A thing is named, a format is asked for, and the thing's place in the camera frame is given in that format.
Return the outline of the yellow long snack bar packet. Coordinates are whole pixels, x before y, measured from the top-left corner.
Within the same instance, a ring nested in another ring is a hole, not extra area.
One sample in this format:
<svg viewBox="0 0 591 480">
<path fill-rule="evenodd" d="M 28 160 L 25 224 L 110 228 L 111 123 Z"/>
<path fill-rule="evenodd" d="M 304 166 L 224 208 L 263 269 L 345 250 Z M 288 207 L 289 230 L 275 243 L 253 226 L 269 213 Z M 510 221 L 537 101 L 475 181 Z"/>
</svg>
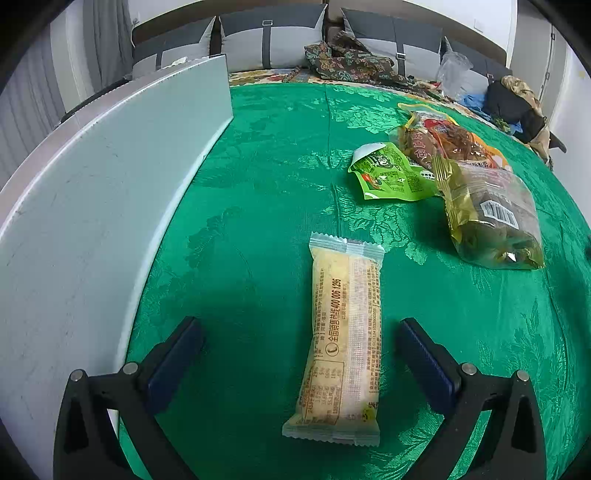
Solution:
<svg viewBox="0 0 591 480">
<path fill-rule="evenodd" d="M 377 244 L 311 233 L 311 347 L 283 436 L 380 444 L 381 267 Z"/>
</svg>

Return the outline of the clear bag of brown balls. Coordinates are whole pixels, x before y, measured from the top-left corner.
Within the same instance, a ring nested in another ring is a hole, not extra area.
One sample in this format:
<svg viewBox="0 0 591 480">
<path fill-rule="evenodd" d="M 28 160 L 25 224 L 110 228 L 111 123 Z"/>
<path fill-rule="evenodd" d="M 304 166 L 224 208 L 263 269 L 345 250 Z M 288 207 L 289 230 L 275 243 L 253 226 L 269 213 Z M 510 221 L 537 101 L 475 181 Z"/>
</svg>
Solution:
<svg viewBox="0 0 591 480">
<path fill-rule="evenodd" d="M 441 157 L 433 173 L 463 260 L 489 269 L 545 266 L 535 202 L 517 175 Z"/>
</svg>

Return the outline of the green snack packet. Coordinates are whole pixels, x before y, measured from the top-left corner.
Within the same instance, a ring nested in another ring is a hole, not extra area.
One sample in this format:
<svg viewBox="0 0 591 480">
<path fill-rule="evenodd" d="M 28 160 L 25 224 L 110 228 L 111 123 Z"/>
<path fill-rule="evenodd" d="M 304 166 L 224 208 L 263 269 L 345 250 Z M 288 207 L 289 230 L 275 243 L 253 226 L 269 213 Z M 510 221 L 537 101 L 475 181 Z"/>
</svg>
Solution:
<svg viewBox="0 0 591 480">
<path fill-rule="evenodd" d="M 349 173 L 358 179 L 363 199 L 416 202 L 439 195 L 433 174 L 392 142 L 370 143 L 353 152 Z"/>
</svg>

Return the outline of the white foam storage box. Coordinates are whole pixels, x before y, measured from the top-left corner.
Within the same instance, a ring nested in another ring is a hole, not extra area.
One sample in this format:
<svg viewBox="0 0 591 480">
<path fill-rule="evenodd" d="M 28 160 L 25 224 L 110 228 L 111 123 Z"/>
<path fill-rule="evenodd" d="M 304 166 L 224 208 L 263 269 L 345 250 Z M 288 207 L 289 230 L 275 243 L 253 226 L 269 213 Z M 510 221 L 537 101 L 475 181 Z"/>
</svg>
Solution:
<svg viewBox="0 0 591 480">
<path fill-rule="evenodd" d="M 161 239 L 233 117 L 221 56 L 164 68 L 89 103 L 1 192 L 1 418 L 52 477 L 67 377 L 118 370 Z"/>
</svg>

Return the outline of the green patterned tablecloth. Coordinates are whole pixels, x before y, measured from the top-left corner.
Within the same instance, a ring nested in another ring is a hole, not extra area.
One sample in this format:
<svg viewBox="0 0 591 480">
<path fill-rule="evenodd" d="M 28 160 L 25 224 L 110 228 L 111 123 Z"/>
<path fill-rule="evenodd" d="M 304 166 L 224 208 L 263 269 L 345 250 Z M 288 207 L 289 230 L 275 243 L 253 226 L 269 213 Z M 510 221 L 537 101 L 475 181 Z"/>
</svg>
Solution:
<svg viewBox="0 0 591 480">
<path fill-rule="evenodd" d="M 363 87 L 264 84 L 231 91 L 235 118 L 190 183 L 143 291 L 127 356 L 142 359 L 186 316 L 204 350 L 158 421 L 201 479 L 399 479 L 441 418 L 394 354 L 406 317 L 486 374 L 527 371 L 547 475 L 590 434 L 590 230 L 567 190 L 507 135 L 463 118 L 533 194 L 545 267 L 461 260 L 441 199 L 363 199 L 353 151 L 402 124 L 401 97 Z M 312 233 L 380 244 L 383 311 L 377 448 L 283 436 L 311 342 Z"/>
</svg>

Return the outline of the red orange snack packet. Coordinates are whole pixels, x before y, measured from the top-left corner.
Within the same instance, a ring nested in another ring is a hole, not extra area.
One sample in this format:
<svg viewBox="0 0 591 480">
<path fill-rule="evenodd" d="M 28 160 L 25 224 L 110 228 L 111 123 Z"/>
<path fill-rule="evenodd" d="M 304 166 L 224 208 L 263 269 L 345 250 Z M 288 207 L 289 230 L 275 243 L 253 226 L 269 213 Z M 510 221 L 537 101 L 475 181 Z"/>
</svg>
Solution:
<svg viewBox="0 0 591 480">
<path fill-rule="evenodd" d="M 447 119 L 413 116 L 398 129 L 398 144 L 413 162 L 429 171 L 435 158 L 492 169 L 510 168 L 499 150 Z"/>
</svg>

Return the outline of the blue cloth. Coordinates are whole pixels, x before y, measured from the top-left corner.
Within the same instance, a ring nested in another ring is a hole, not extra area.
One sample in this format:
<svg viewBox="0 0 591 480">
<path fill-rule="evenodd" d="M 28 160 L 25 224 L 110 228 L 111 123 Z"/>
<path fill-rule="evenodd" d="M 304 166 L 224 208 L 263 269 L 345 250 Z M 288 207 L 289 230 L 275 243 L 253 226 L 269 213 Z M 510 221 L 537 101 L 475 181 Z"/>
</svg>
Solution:
<svg viewBox="0 0 591 480">
<path fill-rule="evenodd" d="M 506 134 L 514 135 L 515 133 L 522 133 L 521 123 L 507 123 L 500 117 L 492 116 L 484 111 L 485 95 L 484 94 L 466 94 L 460 99 L 460 103 L 475 113 L 477 116 L 494 124 L 498 129 Z"/>
</svg>

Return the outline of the yellow edged snack packet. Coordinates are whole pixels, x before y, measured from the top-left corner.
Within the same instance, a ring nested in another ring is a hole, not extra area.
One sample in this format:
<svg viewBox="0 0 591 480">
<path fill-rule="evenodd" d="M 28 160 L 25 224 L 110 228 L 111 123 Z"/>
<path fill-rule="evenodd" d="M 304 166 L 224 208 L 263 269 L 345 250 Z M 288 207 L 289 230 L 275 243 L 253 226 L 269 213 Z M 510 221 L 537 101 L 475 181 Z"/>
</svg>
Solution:
<svg viewBox="0 0 591 480">
<path fill-rule="evenodd" d="M 446 133 L 451 127 L 459 127 L 454 118 L 427 104 L 399 103 L 398 107 L 408 115 L 405 130 L 424 129 Z"/>
</svg>

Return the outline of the black and tan bag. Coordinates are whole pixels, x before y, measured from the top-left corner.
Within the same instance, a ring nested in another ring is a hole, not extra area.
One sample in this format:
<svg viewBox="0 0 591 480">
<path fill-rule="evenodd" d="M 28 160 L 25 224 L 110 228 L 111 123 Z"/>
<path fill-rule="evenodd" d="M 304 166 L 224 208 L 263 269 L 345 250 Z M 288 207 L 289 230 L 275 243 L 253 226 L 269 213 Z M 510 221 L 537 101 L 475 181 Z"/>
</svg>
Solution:
<svg viewBox="0 0 591 480">
<path fill-rule="evenodd" d="M 541 102 L 518 77 L 506 75 L 490 83 L 483 110 L 507 124 L 519 123 L 521 131 L 515 131 L 513 136 L 529 146 L 550 170 L 553 170 L 550 150 L 558 148 L 562 153 L 567 152 L 564 143 L 551 132 Z"/>
</svg>

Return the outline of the grey pillow far right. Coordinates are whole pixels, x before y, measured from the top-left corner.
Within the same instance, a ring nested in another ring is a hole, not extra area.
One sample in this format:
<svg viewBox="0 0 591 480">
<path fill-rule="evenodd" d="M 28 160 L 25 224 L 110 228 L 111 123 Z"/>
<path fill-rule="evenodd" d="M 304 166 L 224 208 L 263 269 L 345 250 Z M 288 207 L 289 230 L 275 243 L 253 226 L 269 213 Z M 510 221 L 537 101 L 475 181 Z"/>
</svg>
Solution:
<svg viewBox="0 0 591 480">
<path fill-rule="evenodd" d="M 513 74 L 511 69 L 496 60 L 444 36 L 441 44 L 441 55 L 444 55 L 448 51 L 457 52 L 466 56 L 472 64 L 472 67 L 462 77 L 460 86 L 461 97 L 467 94 L 485 94 L 490 83 Z"/>
</svg>

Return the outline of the clear plastic bag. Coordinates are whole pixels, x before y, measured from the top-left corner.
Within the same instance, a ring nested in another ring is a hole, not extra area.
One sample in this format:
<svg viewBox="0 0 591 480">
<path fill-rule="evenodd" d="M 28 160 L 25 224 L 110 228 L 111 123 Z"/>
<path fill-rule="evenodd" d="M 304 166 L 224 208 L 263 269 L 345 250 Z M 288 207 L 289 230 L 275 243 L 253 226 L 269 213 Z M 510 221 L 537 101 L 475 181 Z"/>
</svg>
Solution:
<svg viewBox="0 0 591 480">
<path fill-rule="evenodd" d="M 455 51 L 446 52 L 436 74 L 436 81 L 440 84 L 443 94 L 457 100 L 461 94 L 464 78 L 472 67 L 472 62 L 464 54 Z"/>
</svg>

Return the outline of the grey curtain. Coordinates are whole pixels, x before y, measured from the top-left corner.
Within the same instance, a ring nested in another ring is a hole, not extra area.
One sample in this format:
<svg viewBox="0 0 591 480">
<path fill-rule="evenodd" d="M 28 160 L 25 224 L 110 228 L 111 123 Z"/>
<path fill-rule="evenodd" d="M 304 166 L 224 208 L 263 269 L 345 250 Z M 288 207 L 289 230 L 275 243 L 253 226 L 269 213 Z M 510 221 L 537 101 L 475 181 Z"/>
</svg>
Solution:
<svg viewBox="0 0 591 480">
<path fill-rule="evenodd" d="M 1 87 L 1 183 L 79 106 L 130 76 L 126 1 L 73 1 Z"/>
</svg>

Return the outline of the grey pillow right of centre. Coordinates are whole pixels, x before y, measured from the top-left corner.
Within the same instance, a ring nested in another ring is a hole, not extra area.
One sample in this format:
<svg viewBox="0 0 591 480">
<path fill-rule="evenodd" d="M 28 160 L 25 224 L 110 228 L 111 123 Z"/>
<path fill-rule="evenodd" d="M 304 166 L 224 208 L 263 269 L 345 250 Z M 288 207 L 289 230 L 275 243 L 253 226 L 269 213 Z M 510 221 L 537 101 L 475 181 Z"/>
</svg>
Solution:
<svg viewBox="0 0 591 480">
<path fill-rule="evenodd" d="M 441 62 L 441 27 L 414 20 L 342 9 L 346 33 L 370 53 L 393 61 L 403 76 L 435 81 Z"/>
</svg>

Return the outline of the grey pillow far left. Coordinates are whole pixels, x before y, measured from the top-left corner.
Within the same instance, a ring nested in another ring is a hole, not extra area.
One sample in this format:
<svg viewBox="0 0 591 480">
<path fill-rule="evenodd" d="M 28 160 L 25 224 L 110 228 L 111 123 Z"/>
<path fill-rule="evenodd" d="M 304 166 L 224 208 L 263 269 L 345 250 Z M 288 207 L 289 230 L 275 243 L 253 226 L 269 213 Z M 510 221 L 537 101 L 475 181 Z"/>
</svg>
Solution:
<svg viewBox="0 0 591 480">
<path fill-rule="evenodd" d="M 131 78 L 208 57 L 214 23 L 214 17 L 198 20 L 138 43 L 133 51 Z"/>
</svg>

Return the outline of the brown wooden headboard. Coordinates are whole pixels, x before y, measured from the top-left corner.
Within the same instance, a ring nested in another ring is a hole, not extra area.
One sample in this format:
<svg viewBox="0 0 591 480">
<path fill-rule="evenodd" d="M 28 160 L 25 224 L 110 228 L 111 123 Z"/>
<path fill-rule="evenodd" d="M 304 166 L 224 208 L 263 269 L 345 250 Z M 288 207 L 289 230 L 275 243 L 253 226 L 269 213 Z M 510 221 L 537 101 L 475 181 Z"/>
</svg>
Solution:
<svg viewBox="0 0 591 480">
<path fill-rule="evenodd" d="M 187 23 L 283 1 L 130 1 L 131 42 L 143 42 Z M 516 1 L 325 1 L 325 28 L 342 27 L 345 9 L 431 24 L 445 35 L 509 65 L 515 44 Z"/>
</svg>

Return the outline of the dark floral cloth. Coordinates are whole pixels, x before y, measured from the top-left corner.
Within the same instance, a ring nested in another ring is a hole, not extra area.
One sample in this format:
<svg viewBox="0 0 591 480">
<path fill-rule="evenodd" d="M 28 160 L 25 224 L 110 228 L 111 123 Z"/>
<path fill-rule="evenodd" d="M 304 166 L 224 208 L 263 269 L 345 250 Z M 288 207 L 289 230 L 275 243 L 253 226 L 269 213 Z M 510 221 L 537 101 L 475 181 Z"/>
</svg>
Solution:
<svg viewBox="0 0 591 480">
<path fill-rule="evenodd" d="M 356 38 L 339 32 L 331 41 L 304 46 L 307 64 L 295 67 L 283 77 L 283 83 L 294 83 L 298 76 L 308 73 L 322 81 L 359 83 L 408 92 L 439 95 L 441 83 L 406 76 L 394 60 L 370 53 Z"/>
</svg>

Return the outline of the floral bed sheet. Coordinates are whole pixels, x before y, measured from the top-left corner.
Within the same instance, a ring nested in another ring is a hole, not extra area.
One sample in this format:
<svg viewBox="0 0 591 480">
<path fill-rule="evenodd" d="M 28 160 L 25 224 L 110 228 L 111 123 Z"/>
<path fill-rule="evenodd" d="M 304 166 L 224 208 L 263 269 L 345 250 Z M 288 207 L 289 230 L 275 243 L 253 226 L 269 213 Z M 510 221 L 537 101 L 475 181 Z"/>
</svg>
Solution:
<svg viewBox="0 0 591 480">
<path fill-rule="evenodd" d="M 346 82 L 339 80 L 325 80 L 321 77 L 318 77 L 318 75 L 314 72 L 311 72 L 308 69 L 304 69 L 303 67 L 287 69 L 252 70 L 229 74 L 229 85 L 231 87 L 274 83 L 329 84 L 367 88 L 376 91 L 385 91 L 388 93 L 402 95 L 408 100 L 417 100 L 420 103 L 429 104 L 431 106 L 444 106 L 454 111 L 457 111 L 464 116 L 477 119 L 478 121 L 481 121 L 483 123 L 486 123 L 487 125 L 494 126 L 495 128 L 497 128 L 494 124 L 477 116 L 468 108 L 464 107 L 460 103 L 460 100 L 456 101 L 448 97 L 445 97 L 439 90 L 437 90 L 431 84 L 420 83 L 418 86 L 411 85 L 410 87 L 407 87 L 373 85 L 368 83 Z"/>
</svg>

